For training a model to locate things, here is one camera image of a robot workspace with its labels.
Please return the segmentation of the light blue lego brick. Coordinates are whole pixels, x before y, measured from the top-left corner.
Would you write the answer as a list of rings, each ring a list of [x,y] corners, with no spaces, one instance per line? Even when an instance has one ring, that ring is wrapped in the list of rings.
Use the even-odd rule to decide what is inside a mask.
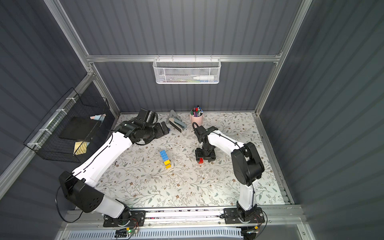
[[[160,151],[160,155],[161,155],[161,158],[162,158],[163,162],[166,162],[166,161],[169,160],[169,157],[168,157],[166,151],[164,151],[164,150]]]

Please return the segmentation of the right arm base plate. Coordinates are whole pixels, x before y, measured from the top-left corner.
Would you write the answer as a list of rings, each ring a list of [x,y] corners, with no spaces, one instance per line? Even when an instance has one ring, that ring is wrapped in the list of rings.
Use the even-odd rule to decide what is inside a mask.
[[[255,224],[260,226],[266,222],[265,214],[259,207],[245,212],[241,209],[225,208],[220,217],[225,220],[226,224]]]

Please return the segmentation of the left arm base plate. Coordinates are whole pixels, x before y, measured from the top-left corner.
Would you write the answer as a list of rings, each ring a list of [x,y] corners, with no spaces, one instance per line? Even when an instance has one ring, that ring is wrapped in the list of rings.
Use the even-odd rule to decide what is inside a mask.
[[[104,216],[104,228],[142,227],[146,217],[145,211],[123,211],[118,218]]]

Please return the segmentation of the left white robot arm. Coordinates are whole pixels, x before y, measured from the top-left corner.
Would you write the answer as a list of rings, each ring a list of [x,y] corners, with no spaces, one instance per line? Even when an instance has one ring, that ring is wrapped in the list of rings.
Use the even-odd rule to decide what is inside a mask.
[[[64,197],[84,213],[97,212],[113,219],[127,220],[129,207],[95,189],[99,179],[112,163],[133,145],[145,146],[169,133],[158,114],[141,109],[139,114],[123,121],[106,142],[82,165],[59,177]]]

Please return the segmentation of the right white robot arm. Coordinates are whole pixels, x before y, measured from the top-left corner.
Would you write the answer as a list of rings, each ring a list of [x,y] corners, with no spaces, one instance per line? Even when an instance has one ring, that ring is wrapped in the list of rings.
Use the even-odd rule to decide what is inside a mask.
[[[240,185],[240,196],[237,200],[237,217],[248,222],[261,208],[255,202],[254,183],[262,177],[265,166],[251,143],[238,142],[218,130],[216,127],[204,128],[193,123],[193,130],[200,146],[195,150],[198,164],[216,160],[215,149],[218,148],[231,157],[234,175]]]

